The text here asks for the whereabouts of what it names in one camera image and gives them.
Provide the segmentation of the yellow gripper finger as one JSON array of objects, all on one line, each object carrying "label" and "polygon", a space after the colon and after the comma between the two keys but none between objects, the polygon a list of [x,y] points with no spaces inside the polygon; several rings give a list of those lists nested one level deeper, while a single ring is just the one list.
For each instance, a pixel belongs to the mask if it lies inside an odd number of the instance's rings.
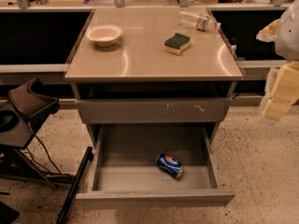
[{"label": "yellow gripper finger", "polygon": [[261,100],[261,118],[279,121],[299,100],[299,62],[291,61],[271,68]]}]

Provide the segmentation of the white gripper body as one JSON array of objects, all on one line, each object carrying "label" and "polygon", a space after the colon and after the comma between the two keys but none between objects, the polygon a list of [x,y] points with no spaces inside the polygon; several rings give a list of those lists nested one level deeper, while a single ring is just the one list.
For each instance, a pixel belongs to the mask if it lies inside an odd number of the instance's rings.
[{"label": "white gripper body", "polygon": [[256,35],[256,39],[263,42],[274,42],[276,39],[277,27],[278,20],[272,21],[259,31],[259,33]]}]

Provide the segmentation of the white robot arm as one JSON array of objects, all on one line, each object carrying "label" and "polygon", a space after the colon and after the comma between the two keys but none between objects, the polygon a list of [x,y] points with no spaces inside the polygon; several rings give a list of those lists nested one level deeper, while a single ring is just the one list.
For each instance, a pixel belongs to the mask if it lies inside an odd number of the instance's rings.
[{"label": "white robot arm", "polygon": [[260,122],[274,125],[299,100],[299,0],[294,0],[278,20],[264,27],[257,39],[273,40],[276,54],[286,59],[280,68],[269,70],[260,102]]}]

